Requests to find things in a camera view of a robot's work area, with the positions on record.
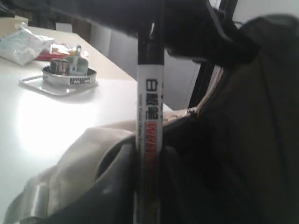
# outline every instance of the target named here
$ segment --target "cardboard box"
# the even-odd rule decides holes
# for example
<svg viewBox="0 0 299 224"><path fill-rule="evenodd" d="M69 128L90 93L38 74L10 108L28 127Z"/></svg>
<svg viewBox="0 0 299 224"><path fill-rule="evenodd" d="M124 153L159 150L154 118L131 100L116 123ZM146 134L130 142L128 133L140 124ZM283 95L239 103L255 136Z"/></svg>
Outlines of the cardboard box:
<svg viewBox="0 0 299 224"><path fill-rule="evenodd" d="M24 22L26 25L28 25L28 19L15 16L14 18L9 17L2 17L0 18L0 38L5 37L6 35L14 32L17 27Z"/></svg>

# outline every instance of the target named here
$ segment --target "white packet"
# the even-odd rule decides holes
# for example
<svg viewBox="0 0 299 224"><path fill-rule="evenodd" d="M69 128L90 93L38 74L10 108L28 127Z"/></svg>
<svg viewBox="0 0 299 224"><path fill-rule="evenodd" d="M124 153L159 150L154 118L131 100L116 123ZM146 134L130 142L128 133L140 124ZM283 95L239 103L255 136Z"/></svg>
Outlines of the white packet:
<svg viewBox="0 0 299 224"><path fill-rule="evenodd" d="M22 23L19 30L1 39L0 57L25 65L36 59L53 42L54 38L34 35L27 25Z"/></svg>

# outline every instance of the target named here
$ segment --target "metal container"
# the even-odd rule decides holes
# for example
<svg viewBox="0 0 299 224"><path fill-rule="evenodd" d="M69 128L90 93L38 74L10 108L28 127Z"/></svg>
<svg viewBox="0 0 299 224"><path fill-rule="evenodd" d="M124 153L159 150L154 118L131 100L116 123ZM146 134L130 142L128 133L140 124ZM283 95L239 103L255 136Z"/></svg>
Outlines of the metal container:
<svg viewBox="0 0 299 224"><path fill-rule="evenodd" d="M68 76L70 74L70 62L62 58L50 60L50 71L52 74Z"/></svg>
<svg viewBox="0 0 299 224"><path fill-rule="evenodd" d="M97 83L97 72L92 69L88 69L87 76L67 76L53 74L50 70L50 66L42 68L43 80L60 86L68 86L69 88L86 87Z"/></svg>

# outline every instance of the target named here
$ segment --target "table surface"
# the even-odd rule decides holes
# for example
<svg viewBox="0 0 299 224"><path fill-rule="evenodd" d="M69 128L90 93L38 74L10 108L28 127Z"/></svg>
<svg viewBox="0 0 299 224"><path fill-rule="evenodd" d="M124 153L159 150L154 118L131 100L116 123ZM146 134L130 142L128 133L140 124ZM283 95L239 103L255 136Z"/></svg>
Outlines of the table surface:
<svg viewBox="0 0 299 224"><path fill-rule="evenodd" d="M31 30L82 45L99 86L66 98L44 96L19 86L19 79L40 75L48 63L21 67L0 59L0 223L26 181L55 165L85 129L136 118L136 81L127 73L76 34Z"/></svg>

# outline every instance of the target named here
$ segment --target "metal tray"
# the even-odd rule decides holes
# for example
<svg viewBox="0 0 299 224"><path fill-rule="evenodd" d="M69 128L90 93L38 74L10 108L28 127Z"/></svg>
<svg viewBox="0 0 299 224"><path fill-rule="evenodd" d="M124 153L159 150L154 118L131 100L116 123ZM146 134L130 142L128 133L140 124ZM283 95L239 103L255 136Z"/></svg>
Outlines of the metal tray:
<svg viewBox="0 0 299 224"><path fill-rule="evenodd" d="M42 68L43 79L53 85L67 86L69 88L80 88L93 85L96 80L97 72L88 68L87 76L66 76L51 73L50 66Z"/></svg>
<svg viewBox="0 0 299 224"><path fill-rule="evenodd" d="M19 80L20 85L27 87L38 93L52 95L56 97L66 97L76 93L83 92L90 88L94 88L98 85L98 82L95 81L93 84L71 88L62 85L53 85L51 83L45 82L43 76L33 76L33 77L24 77Z"/></svg>

